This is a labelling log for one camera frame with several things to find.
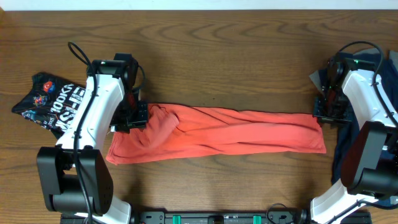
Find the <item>red soccer t-shirt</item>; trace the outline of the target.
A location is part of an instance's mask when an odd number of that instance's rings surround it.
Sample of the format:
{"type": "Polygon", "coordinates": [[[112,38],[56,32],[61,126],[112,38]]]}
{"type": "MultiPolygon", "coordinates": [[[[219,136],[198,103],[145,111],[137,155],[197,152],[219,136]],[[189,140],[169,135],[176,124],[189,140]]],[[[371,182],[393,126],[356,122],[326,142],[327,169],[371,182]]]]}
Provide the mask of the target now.
{"type": "Polygon", "coordinates": [[[302,113],[150,104],[144,129],[115,133],[106,160],[138,164],[269,152],[326,153],[321,126],[302,113]]]}

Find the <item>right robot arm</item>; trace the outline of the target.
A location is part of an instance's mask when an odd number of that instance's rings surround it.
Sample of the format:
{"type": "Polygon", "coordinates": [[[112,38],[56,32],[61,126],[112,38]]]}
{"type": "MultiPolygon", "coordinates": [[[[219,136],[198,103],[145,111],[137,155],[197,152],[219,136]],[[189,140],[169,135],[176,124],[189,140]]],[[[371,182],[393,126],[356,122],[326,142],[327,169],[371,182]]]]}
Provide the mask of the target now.
{"type": "Polygon", "coordinates": [[[342,223],[364,206],[397,208],[378,204],[397,196],[397,158],[381,158],[384,151],[397,154],[397,112],[381,84],[381,65],[338,53],[320,79],[313,117],[340,126],[355,120],[359,134],[343,158],[340,178],[310,202],[312,223],[342,223]]]}

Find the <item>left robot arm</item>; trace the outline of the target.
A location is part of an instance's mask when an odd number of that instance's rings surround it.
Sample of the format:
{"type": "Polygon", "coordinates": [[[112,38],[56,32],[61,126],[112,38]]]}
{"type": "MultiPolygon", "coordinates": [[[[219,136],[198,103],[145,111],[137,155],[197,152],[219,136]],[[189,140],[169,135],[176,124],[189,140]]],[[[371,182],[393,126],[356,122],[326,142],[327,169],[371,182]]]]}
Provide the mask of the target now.
{"type": "Polygon", "coordinates": [[[77,223],[133,223],[131,205],[113,194],[101,155],[109,131],[129,133],[148,121],[148,105],[134,87],[142,70],[130,55],[89,64],[86,93],[69,128],[54,147],[41,147],[37,168],[47,210],[77,223]]]}

